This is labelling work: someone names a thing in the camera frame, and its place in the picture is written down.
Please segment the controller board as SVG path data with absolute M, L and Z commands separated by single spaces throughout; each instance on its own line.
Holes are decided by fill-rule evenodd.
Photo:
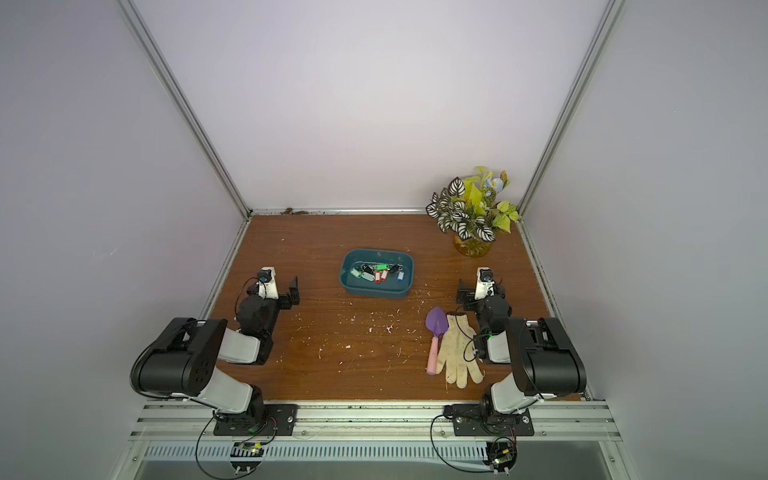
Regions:
M 265 449 L 258 442 L 236 442 L 230 451 L 230 465 L 235 477 L 252 474 L 261 465 Z
M 508 475 L 518 461 L 518 446 L 515 439 L 500 436 L 486 444 L 486 463 L 494 475 Z

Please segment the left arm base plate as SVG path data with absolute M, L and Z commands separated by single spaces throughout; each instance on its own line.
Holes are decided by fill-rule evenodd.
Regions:
M 298 405 L 272 403 L 239 414 L 216 413 L 214 436 L 291 436 Z

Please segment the teal plastic storage box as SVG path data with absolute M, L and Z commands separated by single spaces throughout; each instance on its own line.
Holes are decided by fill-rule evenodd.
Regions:
M 386 281 L 380 283 L 369 282 L 362 277 L 355 278 L 350 270 L 356 268 L 362 272 L 375 274 L 376 264 L 388 264 L 389 275 Z M 410 292 L 414 280 L 415 263 L 413 258 L 405 253 L 390 250 L 354 249 L 344 257 L 339 273 L 339 281 L 342 287 L 351 295 L 384 298 L 404 299 Z M 405 278 L 397 281 L 398 272 L 403 271 Z

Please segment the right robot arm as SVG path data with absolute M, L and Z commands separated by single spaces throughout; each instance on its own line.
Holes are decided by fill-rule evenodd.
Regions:
M 459 328 L 467 338 L 465 358 L 511 369 L 488 387 L 481 416 L 511 416 L 540 400 L 585 392 L 586 369 L 559 319 L 514 316 L 504 288 L 493 280 L 480 279 L 473 288 L 460 282 L 456 302 L 478 324 L 473 335 Z

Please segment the left controller board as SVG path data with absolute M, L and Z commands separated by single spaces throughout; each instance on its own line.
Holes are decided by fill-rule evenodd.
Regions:
M 230 451 L 230 465 L 235 477 L 252 474 L 261 465 L 265 449 L 258 442 L 236 442 Z

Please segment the right controller board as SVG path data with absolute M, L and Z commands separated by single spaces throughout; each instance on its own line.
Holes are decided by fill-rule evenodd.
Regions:
M 515 439 L 500 436 L 486 444 L 486 463 L 494 475 L 508 475 L 518 461 L 518 446 Z

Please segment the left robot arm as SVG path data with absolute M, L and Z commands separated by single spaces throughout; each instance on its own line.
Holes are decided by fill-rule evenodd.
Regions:
M 300 303 L 298 279 L 279 293 L 275 275 L 273 267 L 264 267 L 251 278 L 245 298 L 236 305 L 237 330 L 225 319 L 172 319 L 134 362 L 132 389 L 147 398 L 183 398 L 208 406 L 220 423 L 240 422 L 246 429 L 265 423 L 261 390 L 224 373 L 217 362 L 266 363 L 279 314 Z

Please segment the potted plant in yellow vase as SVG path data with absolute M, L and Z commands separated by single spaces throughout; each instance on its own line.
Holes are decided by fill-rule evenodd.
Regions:
M 513 225 L 521 220 L 515 204 L 499 199 L 509 184 L 506 171 L 496 174 L 488 167 L 476 167 L 471 176 L 455 177 L 434 192 L 425 213 L 443 234 L 453 236 L 459 253 L 483 257 L 499 234 L 510 234 Z

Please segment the aluminium front rail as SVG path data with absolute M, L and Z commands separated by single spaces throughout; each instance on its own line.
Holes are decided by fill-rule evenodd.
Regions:
M 299 401 L 293 434 L 280 440 L 454 440 L 441 401 Z M 530 441 L 614 441 L 621 439 L 606 403 L 554 401 L 529 408 L 535 435 Z M 186 401 L 149 401 L 131 430 L 133 439 L 205 440 L 247 436 L 214 436 L 215 419 L 208 407 Z

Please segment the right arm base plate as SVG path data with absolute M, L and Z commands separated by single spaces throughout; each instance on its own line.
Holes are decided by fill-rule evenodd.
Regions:
M 480 404 L 451 404 L 443 408 L 458 437 L 535 435 L 533 420 L 528 409 L 511 414 L 500 414 Z

